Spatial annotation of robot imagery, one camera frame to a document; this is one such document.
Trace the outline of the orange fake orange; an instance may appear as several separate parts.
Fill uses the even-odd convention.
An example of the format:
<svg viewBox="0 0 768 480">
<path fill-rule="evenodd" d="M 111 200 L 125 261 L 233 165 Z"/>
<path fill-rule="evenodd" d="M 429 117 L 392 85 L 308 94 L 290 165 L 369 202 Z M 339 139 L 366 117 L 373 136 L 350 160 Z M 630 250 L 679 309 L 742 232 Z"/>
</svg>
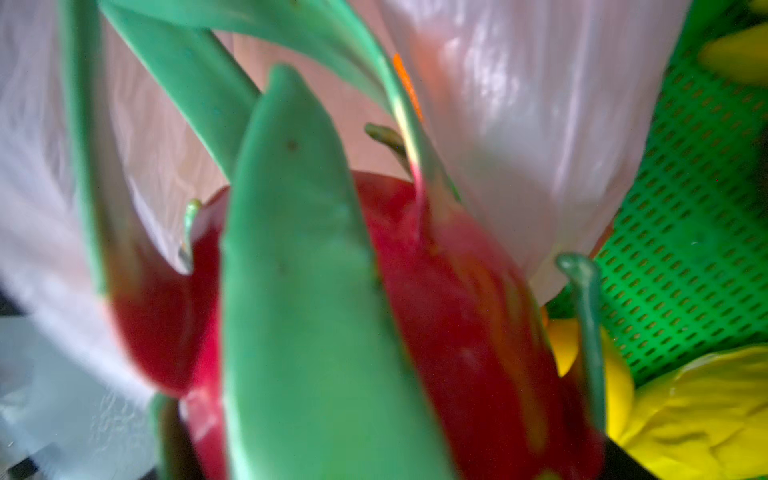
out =
<svg viewBox="0 0 768 480">
<path fill-rule="evenodd" d="M 392 58 L 393 67 L 398 75 L 398 78 L 400 79 L 407 95 L 410 100 L 410 103 L 418 116 L 419 120 L 423 120 L 423 114 L 419 105 L 418 96 L 416 94 L 416 91 L 412 85 L 411 79 L 408 75 L 408 72 L 403 64 L 403 61 L 399 54 L 394 54 Z"/>
</svg>

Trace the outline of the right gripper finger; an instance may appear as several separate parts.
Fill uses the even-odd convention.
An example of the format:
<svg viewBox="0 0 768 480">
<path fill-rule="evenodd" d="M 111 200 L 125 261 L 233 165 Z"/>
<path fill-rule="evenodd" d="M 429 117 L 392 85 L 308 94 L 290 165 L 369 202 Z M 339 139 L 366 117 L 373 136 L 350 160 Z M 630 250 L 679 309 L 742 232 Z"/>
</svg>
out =
<svg viewBox="0 0 768 480">
<path fill-rule="evenodd" d="M 658 480 L 613 440 L 604 439 L 604 460 L 599 480 Z"/>
</svg>

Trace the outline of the pink printed plastic bag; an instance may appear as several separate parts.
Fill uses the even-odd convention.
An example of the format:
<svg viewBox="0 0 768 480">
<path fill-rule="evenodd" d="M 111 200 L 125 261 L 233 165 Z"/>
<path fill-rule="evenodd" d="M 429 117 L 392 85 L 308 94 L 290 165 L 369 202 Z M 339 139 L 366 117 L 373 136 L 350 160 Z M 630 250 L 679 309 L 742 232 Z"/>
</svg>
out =
<svg viewBox="0 0 768 480">
<path fill-rule="evenodd" d="M 60 2 L 1 5 L 1 285 L 100 376 L 156 403 L 158 389 L 124 352 L 91 268 Z M 344 2 L 392 67 L 400 55 L 458 202 L 518 267 L 543 326 L 575 318 L 580 327 L 576 284 L 558 261 L 579 254 L 595 265 L 590 251 L 637 173 L 688 3 L 380 1 L 384 46 L 369 4 Z M 101 35 L 134 206 L 158 251 L 186 273 L 192 210 L 228 180 L 117 29 L 103 21 Z"/>
</svg>

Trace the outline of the red fake dragon fruit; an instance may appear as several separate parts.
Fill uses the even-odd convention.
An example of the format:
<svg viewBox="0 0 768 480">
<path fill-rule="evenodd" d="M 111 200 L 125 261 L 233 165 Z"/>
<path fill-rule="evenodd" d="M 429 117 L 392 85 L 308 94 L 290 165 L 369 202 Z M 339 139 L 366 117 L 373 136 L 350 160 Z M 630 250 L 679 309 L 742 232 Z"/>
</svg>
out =
<svg viewBox="0 0 768 480">
<path fill-rule="evenodd" d="M 598 479 L 608 471 L 596 267 L 566 254 L 580 350 L 560 375 L 535 299 L 458 202 L 376 37 L 344 1 L 62 1 L 91 268 L 158 389 L 162 479 Z M 134 206 L 101 24 L 228 186 L 191 267 Z"/>
</svg>

